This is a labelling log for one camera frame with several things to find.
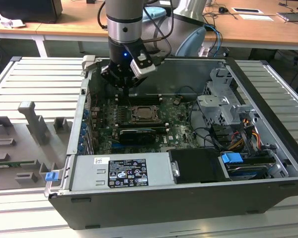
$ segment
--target blue latch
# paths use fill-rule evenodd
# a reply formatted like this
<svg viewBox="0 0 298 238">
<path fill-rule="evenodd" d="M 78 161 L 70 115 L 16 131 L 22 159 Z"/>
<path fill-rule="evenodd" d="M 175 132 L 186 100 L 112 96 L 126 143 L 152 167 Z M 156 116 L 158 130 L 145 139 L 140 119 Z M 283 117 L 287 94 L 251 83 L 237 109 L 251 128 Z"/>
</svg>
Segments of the blue latch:
<svg viewBox="0 0 298 238">
<path fill-rule="evenodd" d="M 239 153 L 224 153 L 222 155 L 223 162 L 226 163 L 243 163 L 243 159 Z"/>
<path fill-rule="evenodd" d="M 45 175 L 46 182 L 55 182 L 59 180 L 59 172 L 48 172 Z"/>
</svg>

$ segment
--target red wire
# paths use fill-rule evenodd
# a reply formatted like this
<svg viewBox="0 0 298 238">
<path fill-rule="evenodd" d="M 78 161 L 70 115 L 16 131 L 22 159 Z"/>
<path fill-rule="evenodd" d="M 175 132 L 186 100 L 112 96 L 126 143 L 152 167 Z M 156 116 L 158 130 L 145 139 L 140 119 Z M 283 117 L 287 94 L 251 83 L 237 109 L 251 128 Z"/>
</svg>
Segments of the red wire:
<svg viewBox="0 0 298 238">
<path fill-rule="evenodd" d="M 234 136 L 235 136 L 235 135 L 237 135 L 237 134 L 239 134 L 239 132 L 238 132 L 238 131 L 237 131 L 237 132 L 235 132 L 235 133 L 232 135 L 232 140 L 233 140 Z"/>
</svg>

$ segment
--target white desk leg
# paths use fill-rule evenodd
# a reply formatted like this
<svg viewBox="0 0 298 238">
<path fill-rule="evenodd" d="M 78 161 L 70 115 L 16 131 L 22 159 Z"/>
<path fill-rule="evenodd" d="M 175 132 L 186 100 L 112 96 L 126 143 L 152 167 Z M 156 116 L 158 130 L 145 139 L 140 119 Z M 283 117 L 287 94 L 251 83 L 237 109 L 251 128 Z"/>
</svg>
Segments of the white desk leg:
<svg viewBox="0 0 298 238">
<path fill-rule="evenodd" d="M 83 46 L 83 42 L 82 41 L 78 41 L 78 49 L 80 53 L 84 53 L 84 46 Z"/>
<path fill-rule="evenodd" d="M 212 47 L 212 42 L 203 42 L 202 47 L 199 52 L 199 57 L 207 57 L 210 51 L 210 48 Z"/>
<path fill-rule="evenodd" d="M 50 53 L 48 49 L 45 47 L 44 36 L 36 35 L 32 37 L 36 43 L 36 46 L 39 50 L 40 57 L 49 57 Z"/>
</svg>

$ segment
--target warning label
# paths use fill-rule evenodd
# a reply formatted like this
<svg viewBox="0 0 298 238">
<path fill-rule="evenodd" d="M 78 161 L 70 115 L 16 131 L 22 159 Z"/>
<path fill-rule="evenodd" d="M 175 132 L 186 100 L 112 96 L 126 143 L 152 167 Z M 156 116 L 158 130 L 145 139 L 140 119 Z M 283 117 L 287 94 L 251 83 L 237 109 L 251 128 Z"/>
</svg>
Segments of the warning label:
<svg viewBox="0 0 298 238">
<path fill-rule="evenodd" d="M 110 188 L 148 186 L 146 160 L 110 160 L 108 186 Z"/>
</svg>

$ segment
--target desk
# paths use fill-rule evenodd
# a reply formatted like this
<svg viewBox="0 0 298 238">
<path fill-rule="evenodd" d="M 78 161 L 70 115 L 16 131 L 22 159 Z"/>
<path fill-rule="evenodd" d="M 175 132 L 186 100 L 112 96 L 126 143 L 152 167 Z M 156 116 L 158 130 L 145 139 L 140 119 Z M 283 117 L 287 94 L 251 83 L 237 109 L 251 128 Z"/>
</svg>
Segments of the desk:
<svg viewBox="0 0 298 238">
<path fill-rule="evenodd" d="M 279 6 L 282 0 L 217 0 L 218 4 L 225 4 L 230 13 L 234 12 L 232 7 L 253 8 L 261 10 L 265 15 L 276 15 L 277 12 L 290 12 L 289 9 Z M 298 7 L 297 1 L 288 1 L 288 7 L 295 11 Z M 219 6 L 206 7 L 204 12 L 218 13 Z M 223 35 L 222 46 L 239 48 L 264 48 L 279 50 L 298 50 L 298 24 L 285 23 L 279 16 L 270 16 L 274 21 L 244 20 L 239 15 L 218 15 L 215 19 L 217 30 Z M 211 17 L 206 16 L 207 21 L 212 24 Z M 205 42 L 214 42 L 212 32 L 206 36 Z"/>
<path fill-rule="evenodd" d="M 225 4 L 232 13 L 231 7 L 257 8 L 264 14 L 289 11 L 279 6 L 278 2 L 280 1 L 217 0 L 218 4 Z M 86 4 L 84 0 L 62 0 L 63 13 L 56 24 L 26 23 L 27 27 L 20 29 L 5 29 L 0 25 L 0 38 L 34 40 L 42 57 L 49 55 L 44 46 L 45 40 L 107 42 L 107 31 L 97 24 L 100 5 L 101 2 Z M 298 2 L 289 1 L 288 5 L 295 10 Z M 207 7 L 205 12 L 217 10 L 218 6 L 215 5 L 213 8 Z M 222 46 L 298 50 L 298 24 L 284 23 L 279 16 L 271 16 L 274 21 L 243 20 L 238 15 L 236 17 L 238 20 L 231 15 L 219 15 L 216 19 L 217 29 L 223 35 Z M 105 11 L 101 14 L 101 20 L 105 24 Z M 209 46 L 214 40 L 214 33 L 208 32 L 204 45 Z"/>
</svg>

